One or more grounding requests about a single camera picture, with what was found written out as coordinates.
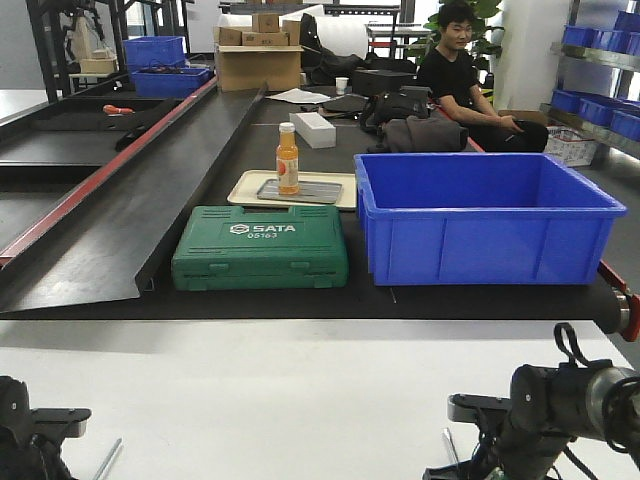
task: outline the white box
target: white box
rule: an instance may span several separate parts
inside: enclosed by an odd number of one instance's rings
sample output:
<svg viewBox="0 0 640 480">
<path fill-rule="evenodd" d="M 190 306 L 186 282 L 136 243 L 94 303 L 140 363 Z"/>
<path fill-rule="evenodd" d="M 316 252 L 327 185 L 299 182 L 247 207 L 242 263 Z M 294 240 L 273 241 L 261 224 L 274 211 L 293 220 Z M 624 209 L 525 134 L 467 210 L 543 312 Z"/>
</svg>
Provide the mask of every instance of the white box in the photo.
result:
<svg viewBox="0 0 640 480">
<path fill-rule="evenodd" d="M 568 167 L 583 167 L 591 165 L 593 155 L 598 148 L 598 142 L 584 137 L 580 132 L 570 127 L 547 127 L 549 140 L 544 153 L 562 160 Z"/>
<path fill-rule="evenodd" d="M 336 127 L 318 113 L 290 113 L 289 121 L 293 122 L 296 132 L 311 148 L 336 146 Z"/>
</svg>

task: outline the blue bin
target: blue bin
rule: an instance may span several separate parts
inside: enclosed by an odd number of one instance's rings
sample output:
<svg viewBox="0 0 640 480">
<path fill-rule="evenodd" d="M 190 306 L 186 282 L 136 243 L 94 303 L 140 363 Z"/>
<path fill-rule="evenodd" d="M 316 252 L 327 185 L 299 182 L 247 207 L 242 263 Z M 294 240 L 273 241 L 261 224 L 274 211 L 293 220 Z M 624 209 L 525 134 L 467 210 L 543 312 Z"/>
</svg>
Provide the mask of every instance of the blue bin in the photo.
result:
<svg viewBox="0 0 640 480">
<path fill-rule="evenodd" d="M 130 72 L 157 66 L 185 65 L 183 37 L 140 37 L 123 43 Z"/>
<path fill-rule="evenodd" d="M 589 47 L 593 41 L 593 34 L 593 28 L 565 25 L 562 43 L 565 45 L 576 45 L 578 47 Z"/>
<path fill-rule="evenodd" d="M 376 285 L 588 284 L 626 208 L 530 153 L 356 155 Z"/>
<path fill-rule="evenodd" d="M 591 48 L 625 53 L 629 46 L 629 32 L 623 30 L 596 30 Z"/>
<path fill-rule="evenodd" d="M 580 100 L 583 98 L 600 99 L 606 97 L 596 93 L 555 89 L 551 96 L 551 105 L 565 112 L 578 113 L 578 110 L 580 110 Z"/>
<path fill-rule="evenodd" d="M 616 110 L 611 119 L 611 130 L 623 137 L 640 141 L 640 110 Z"/>
<path fill-rule="evenodd" d="M 618 11 L 618 18 L 613 27 L 614 30 L 625 30 L 627 32 L 640 32 L 640 15 L 637 13 Z"/>
<path fill-rule="evenodd" d="M 615 98 L 582 98 L 578 116 L 594 125 L 608 127 L 616 109 L 633 109 L 632 105 L 622 103 Z"/>
<path fill-rule="evenodd" d="M 185 98 L 211 78 L 207 68 L 183 68 L 182 73 L 142 73 L 131 74 L 139 97 Z"/>
<path fill-rule="evenodd" d="M 640 32 L 629 33 L 627 53 L 629 55 L 640 55 Z"/>
</svg>

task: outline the green leaf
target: green leaf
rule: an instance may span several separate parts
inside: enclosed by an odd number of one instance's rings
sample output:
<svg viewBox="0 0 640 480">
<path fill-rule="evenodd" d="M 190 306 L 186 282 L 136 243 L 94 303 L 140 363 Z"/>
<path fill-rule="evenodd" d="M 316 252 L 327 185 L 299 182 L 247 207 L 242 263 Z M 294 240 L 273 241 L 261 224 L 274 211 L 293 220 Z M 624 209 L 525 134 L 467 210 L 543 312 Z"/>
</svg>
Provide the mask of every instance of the green leaf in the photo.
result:
<svg viewBox="0 0 640 480">
<path fill-rule="evenodd" d="M 478 18 L 491 18 L 500 13 L 500 9 L 497 7 L 478 7 L 476 8 L 476 16 Z"/>
</svg>

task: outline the beige tray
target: beige tray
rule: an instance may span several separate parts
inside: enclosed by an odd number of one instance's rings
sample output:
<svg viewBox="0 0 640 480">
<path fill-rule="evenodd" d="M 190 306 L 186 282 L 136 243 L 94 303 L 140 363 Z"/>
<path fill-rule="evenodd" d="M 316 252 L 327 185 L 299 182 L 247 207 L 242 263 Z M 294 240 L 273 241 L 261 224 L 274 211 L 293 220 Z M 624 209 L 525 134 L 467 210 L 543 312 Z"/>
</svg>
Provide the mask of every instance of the beige tray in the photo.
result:
<svg viewBox="0 0 640 480">
<path fill-rule="evenodd" d="M 282 208 L 289 205 L 318 205 L 317 203 L 288 202 L 283 200 L 263 200 L 257 197 L 257 192 L 270 178 L 275 178 L 273 170 L 247 170 L 242 174 L 238 183 L 229 193 L 227 201 L 232 205 L 247 207 L 273 207 Z M 320 173 L 300 172 L 300 180 L 316 182 L 332 182 L 342 185 L 342 192 L 335 203 L 340 210 L 356 209 L 356 176 L 352 173 Z"/>
</svg>

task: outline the metal shelf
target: metal shelf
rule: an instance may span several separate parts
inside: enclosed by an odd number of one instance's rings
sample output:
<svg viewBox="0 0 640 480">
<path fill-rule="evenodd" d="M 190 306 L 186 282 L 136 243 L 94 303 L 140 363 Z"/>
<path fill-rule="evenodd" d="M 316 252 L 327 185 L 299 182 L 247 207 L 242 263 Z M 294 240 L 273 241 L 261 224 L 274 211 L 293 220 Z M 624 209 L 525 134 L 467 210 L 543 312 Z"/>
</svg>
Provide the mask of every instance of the metal shelf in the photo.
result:
<svg viewBox="0 0 640 480">
<path fill-rule="evenodd" d="M 564 110 L 559 110 L 546 103 L 540 105 L 540 110 L 546 113 L 550 118 L 567 125 L 568 127 L 575 128 L 587 137 L 591 137 L 600 143 L 613 147 L 633 157 L 640 158 L 640 142 L 623 137 L 616 132 L 612 132 L 608 128 L 587 122 L 577 115 L 565 112 Z"/>
<path fill-rule="evenodd" d="M 560 42 L 552 43 L 551 51 L 558 55 L 577 58 L 579 60 L 585 60 L 591 63 L 620 68 L 622 70 L 628 70 L 632 72 L 640 72 L 640 57 L 637 57 L 635 55 L 610 52 L 608 50 L 599 50 L 597 48 L 564 45 Z"/>
</svg>

